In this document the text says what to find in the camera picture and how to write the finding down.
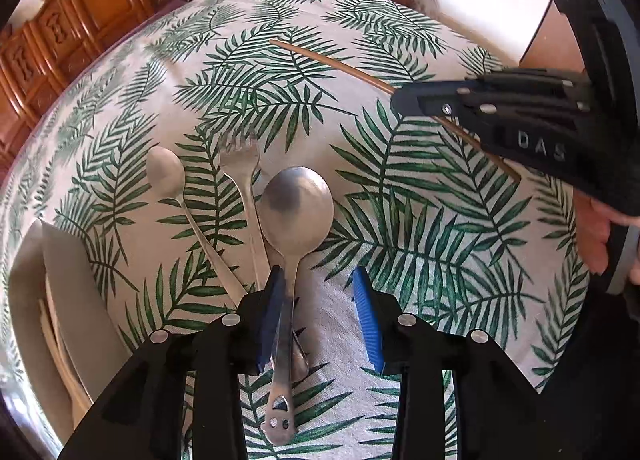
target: hand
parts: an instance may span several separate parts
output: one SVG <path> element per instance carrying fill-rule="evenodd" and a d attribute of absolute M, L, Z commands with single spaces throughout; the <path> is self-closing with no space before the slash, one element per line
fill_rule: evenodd
<path fill-rule="evenodd" d="M 574 189 L 574 208 L 578 254 L 594 274 L 602 274 L 609 264 L 607 240 L 611 224 L 640 227 L 640 217 L 623 215 L 599 200 Z M 629 272 L 629 280 L 640 285 L 640 259 Z"/>

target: screw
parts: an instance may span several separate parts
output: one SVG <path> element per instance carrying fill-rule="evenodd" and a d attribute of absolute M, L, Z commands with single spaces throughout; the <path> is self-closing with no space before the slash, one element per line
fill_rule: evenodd
<path fill-rule="evenodd" d="M 471 339 L 473 339 L 476 343 L 483 344 L 489 341 L 489 336 L 484 330 L 474 330 L 473 332 L 471 332 Z"/>
<path fill-rule="evenodd" d="M 166 330 L 156 330 L 151 334 L 151 342 L 157 345 L 164 343 L 167 339 L 169 339 L 169 332 Z"/>
<path fill-rule="evenodd" d="M 413 314 L 404 313 L 398 316 L 398 323 L 400 323 L 400 325 L 402 326 L 413 326 L 417 323 L 417 321 L 418 320 Z"/>
<path fill-rule="evenodd" d="M 484 104 L 484 105 L 480 105 L 480 111 L 485 114 L 495 114 L 498 111 L 498 109 L 495 107 L 495 105 Z"/>
<path fill-rule="evenodd" d="M 238 323 L 240 323 L 240 316 L 235 312 L 226 314 L 222 318 L 222 325 L 224 326 L 236 326 Z"/>

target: wooden chopstick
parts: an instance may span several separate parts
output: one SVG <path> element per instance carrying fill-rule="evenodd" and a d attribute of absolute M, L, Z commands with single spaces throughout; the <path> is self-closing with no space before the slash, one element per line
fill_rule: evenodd
<path fill-rule="evenodd" d="M 388 83 L 385 83 L 384 81 L 378 78 L 374 78 L 370 74 L 367 74 L 366 72 L 358 70 L 357 68 L 354 68 L 351 65 L 347 65 L 346 63 L 339 62 L 338 60 L 334 60 L 333 58 L 329 58 L 328 56 L 323 56 L 322 54 L 318 54 L 317 52 L 313 52 L 312 50 L 307 50 L 307 49 L 303 49 L 302 47 L 293 46 L 286 42 L 281 42 L 280 40 L 269 40 L 269 43 L 278 47 L 282 47 L 283 49 L 290 50 L 291 52 L 296 52 L 297 54 L 301 54 L 302 56 L 306 56 L 311 60 L 316 60 L 316 62 L 324 63 L 327 66 L 335 68 L 336 70 L 340 70 L 345 74 L 349 74 L 354 78 L 358 78 L 366 83 L 369 83 L 370 85 L 373 85 L 374 87 L 379 88 L 380 90 L 382 90 L 383 92 L 386 92 L 387 94 L 393 94 L 393 92 L 396 91 L 396 88 L 393 87 L 392 85 L 389 85 Z M 468 133 L 466 133 L 465 130 L 460 128 L 457 124 L 452 123 L 451 121 L 449 121 L 448 119 L 445 119 L 444 117 L 433 117 L 433 119 L 436 120 L 438 123 L 440 123 L 442 126 L 444 126 L 450 132 L 455 133 L 455 135 L 460 137 L 465 143 L 470 145 L 472 148 L 475 148 L 477 151 L 482 151 L 484 153 L 484 150 L 482 150 L 482 148 L 480 147 L 479 141 L 474 137 L 472 137 L 471 135 L 469 135 Z M 515 180 L 516 182 L 520 182 L 520 180 L 522 179 L 520 174 L 515 169 L 513 169 L 509 164 L 505 163 L 500 157 L 498 157 L 497 155 L 493 155 L 491 153 L 486 153 L 486 156 L 489 158 L 490 161 L 492 161 L 492 163 L 494 163 L 501 170 L 503 170 L 508 176 L 510 176 L 511 179 Z"/>

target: stainless steel fork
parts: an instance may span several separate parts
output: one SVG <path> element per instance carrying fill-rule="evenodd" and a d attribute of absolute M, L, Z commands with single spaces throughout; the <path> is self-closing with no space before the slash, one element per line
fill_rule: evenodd
<path fill-rule="evenodd" d="M 254 171 L 260 162 L 260 152 L 258 151 L 258 141 L 253 130 L 249 130 L 249 137 L 240 132 L 240 144 L 236 145 L 236 137 L 225 132 L 218 140 L 218 153 L 220 154 L 220 170 L 233 180 L 238 188 L 242 206 L 246 216 L 246 225 L 249 230 L 249 242 L 252 256 L 254 257 L 255 280 L 258 289 L 263 289 L 269 278 L 271 266 L 267 258 L 267 251 L 264 248 L 262 231 L 258 214 L 255 211 L 254 193 L 252 192 L 252 179 Z M 298 342 L 296 333 L 293 332 L 293 347 L 291 357 L 292 380 L 302 380 L 309 373 L 309 366 L 306 362 L 305 353 Z"/>

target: spoon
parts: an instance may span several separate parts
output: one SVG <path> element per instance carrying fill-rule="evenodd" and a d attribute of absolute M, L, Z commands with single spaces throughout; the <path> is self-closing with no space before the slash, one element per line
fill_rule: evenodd
<path fill-rule="evenodd" d="M 267 184 L 258 210 L 262 234 L 284 258 L 286 283 L 262 430 L 272 444 L 286 445 L 296 433 L 291 393 L 291 325 L 296 274 L 300 260 L 329 234 L 334 221 L 334 200 L 320 175 L 307 167 L 290 167 Z"/>
<path fill-rule="evenodd" d="M 151 188 L 160 198 L 175 198 L 178 201 L 184 214 L 187 215 L 191 229 L 193 229 L 202 250 L 207 255 L 209 263 L 211 263 L 213 270 L 215 270 L 218 278 L 220 278 L 220 283 L 222 283 L 226 293 L 237 307 L 240 304 L 242 296 L 246 294 L 246 291 L 242 283 L 240 283 L 238 278 L 231 272 L 231 269 L 223 262 L 213 245 L 209 243 L 207 237 L 204 236 L 196 224 L 196 221 L 193 219 L 193 216 L 191 216 L 184 202 L 186 177 L 184 167 L 178 156 L 166 148 L 159 146 L 151 148 L 146 155 L 146 177 L 149 184 L 151 184 Z"/>

